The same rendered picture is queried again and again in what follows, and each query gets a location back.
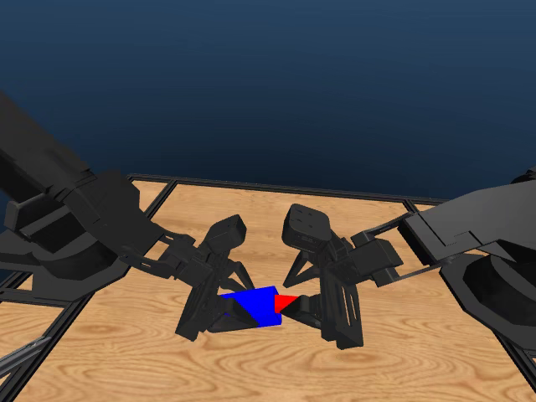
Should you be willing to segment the thin red peg bar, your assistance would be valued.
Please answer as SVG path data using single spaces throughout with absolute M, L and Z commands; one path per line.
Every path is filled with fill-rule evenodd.
M 284 310 L 286 307 L 290 306 L 296 299 L 297 299 L 297 296 L 275 294 L 274 295 L 275 313 L 281 314 L 281 311 Z

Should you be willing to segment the blue hollow socket block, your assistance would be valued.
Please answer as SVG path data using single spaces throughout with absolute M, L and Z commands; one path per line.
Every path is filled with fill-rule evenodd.
M 224 299 L 236 300 L 258 323 L 257 327 L 273 327 L 282 324 L 282 315 L 276 313 L 275 286 L 222 294 Z

